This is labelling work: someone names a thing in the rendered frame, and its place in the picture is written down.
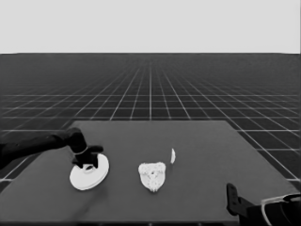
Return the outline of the large thick white disc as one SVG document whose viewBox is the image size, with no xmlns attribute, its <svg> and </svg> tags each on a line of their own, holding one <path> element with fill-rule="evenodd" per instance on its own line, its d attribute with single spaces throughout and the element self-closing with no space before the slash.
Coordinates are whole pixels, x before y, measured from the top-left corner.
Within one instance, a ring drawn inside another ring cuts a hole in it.
<svg viewBox="0 0 301 226">
<path fill-rule="evenodd" d="M 81 191 L 89 190 L 100 184 L 107 176 L 110 164 L 106 155 L 96 154 L 97 166 L 84 164 L 82 168 L 74 165 L 70 173 L 71 185 Z"/>
</svg>

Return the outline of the white round pin carrier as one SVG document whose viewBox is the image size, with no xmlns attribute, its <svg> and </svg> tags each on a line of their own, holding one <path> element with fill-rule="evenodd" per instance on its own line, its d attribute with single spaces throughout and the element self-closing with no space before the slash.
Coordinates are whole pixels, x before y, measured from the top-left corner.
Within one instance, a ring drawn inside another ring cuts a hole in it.
<svg viewBox="0 0 301 226">
<path fill-rule="evenodd" d="M 155 170 L 155 164 L 156 163 L 148 163 L 148 164 L 150 165 L 150 171 Z M 140 181 L 141 181 L 142 185 L 145 188 L 148 188 L 148 183 L 150 182 L 148 175 L 139 173 L 139 176 L 140 176 Z M 160 183 L 160 188 L 164 184 L 165 180 L 166 180 L 166 172 L 165 173 L 159 173 L 156 181 L 158 181 Z"/>
</svg>

